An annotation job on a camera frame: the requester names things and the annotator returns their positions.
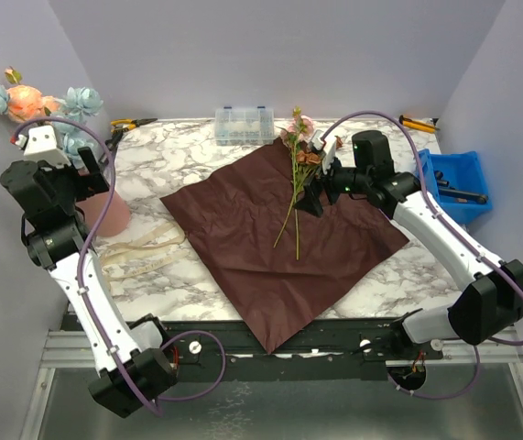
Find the blue flower stem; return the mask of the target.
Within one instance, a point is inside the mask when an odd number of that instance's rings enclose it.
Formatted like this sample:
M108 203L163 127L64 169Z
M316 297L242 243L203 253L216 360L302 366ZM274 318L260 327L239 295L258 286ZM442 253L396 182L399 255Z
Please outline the blue flower stem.
M0 83L0 115L9 119L7 89ZM50 116L67 119L82 126L86 125L88 118L97 116L103 107L100 95L89 87L70 87L63 98L56 99L60 102L60 110ZM95 141L87 138L76 126L57 122L50 124L54 126L65 153L77 169L83 166L78 149L90 147L93 153L102 151Z

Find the peach rose flower stem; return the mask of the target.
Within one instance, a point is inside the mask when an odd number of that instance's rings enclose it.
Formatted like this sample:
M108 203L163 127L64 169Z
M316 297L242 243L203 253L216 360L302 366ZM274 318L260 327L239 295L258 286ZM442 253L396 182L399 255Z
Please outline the peach rose flower stem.
M20 124L30 119L51 116L60 110L60 102L55 97L24 85L21 73L13 67L5 70L5 78L11 84L7 89L7 115L13 122Z

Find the beige printed ribbon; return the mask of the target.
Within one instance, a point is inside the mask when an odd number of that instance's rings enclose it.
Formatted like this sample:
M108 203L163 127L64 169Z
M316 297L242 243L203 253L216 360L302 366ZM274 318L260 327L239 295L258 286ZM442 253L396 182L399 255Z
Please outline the beige printed ribbon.
M184 259L189 255L187 249L180 248L185 240L186 236L181 227L175 221L170 221L158 225L135 240L107 246L99 254L99 260L108 291L116 296L114 285L155 272ZM129 270L121 270L118 275L112 272L111 267L121 267L129 262L139 265Z

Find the pink bud flower stem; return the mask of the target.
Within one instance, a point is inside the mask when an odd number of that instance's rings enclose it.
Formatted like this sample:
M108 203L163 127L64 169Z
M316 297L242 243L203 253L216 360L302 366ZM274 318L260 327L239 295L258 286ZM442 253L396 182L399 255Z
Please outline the pink bud flower stem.
M289 151L291 160L291 190L292 195L289 202L289 208L283 224L279 230L278 236L274 242L275 248L282 238L286 227L288 226L291 215L294 215L295 225L295 245L296 256L299 255L300 250L300 230L298 212L294 205L297 202L298 196L301 192L301 185L306 177L306 170L309 165L306 163L307 156L307 142L314 134L314 124L311 118L304 115L299 106L295 106L292 110L292 121L287 127L280 129L280 138L282 143Z

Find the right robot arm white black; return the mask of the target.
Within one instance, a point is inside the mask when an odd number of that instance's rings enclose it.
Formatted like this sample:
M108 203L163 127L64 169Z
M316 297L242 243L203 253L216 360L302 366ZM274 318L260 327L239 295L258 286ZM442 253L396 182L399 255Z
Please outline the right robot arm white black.
M336 158L335 143L321 132L309 139L318 155L317 169L303 183L295 206L311 215L323 213L321 198L335 204L339 196L363 195L389 219L406 228L442 264L462 293L448 305L417 310L399 318L389 347L398 358L412 358L433 339L458 338L476 346L523 317L523 264L509 262L471 239L423 191L410 172L397 172L387 137L377 130L352 137L354 166Z

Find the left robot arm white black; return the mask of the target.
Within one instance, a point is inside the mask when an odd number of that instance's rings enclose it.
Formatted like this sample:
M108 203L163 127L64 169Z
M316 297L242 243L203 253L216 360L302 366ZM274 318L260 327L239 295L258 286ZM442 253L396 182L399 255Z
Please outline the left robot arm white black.
M153 314L128 324L114 303L93 231L76 206L109 194L111 186L88 148L82 156L90 166L86 174L51 152L46 159L12 162L0 184L21 206L22 222L32 226L22 236L29 258L66 294L90 342L98 375L89 386L93 399L122 418L141 407L159 414L159 395L177 382L168 358L171 341Z

